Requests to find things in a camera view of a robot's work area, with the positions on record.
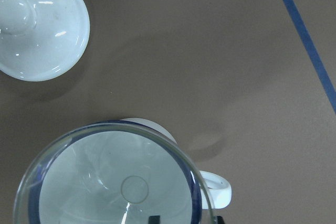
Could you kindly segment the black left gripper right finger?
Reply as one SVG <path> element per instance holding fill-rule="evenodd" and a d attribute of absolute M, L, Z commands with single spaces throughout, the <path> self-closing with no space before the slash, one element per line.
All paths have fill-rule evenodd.
<path fill-rule="evenodd" d="M 215 216 L 214 217 L 214 224 L 225 224 L 225 221 L 222 216 Z"/>

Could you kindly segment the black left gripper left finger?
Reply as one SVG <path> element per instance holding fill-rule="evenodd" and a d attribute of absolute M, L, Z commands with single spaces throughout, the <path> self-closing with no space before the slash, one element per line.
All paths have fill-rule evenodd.
<path fill-rule="evenodd" d="M 148 224 L 160 224 L 161 223 L 161 216 L 149 216 Z"/>

